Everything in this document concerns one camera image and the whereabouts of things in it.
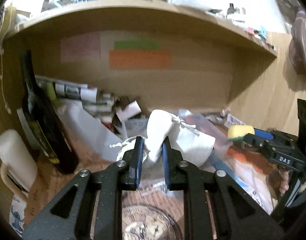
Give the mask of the person right hand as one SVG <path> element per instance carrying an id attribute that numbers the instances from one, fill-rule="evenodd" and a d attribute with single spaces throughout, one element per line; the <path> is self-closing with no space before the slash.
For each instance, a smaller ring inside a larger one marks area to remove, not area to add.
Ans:
<path id="1" fill-rule="evenodd" d="M 285 194 L 289 189 L 289 173 L 287 171 L 280 172 L 281 182 L 280 182 L 280 193 Z"/>

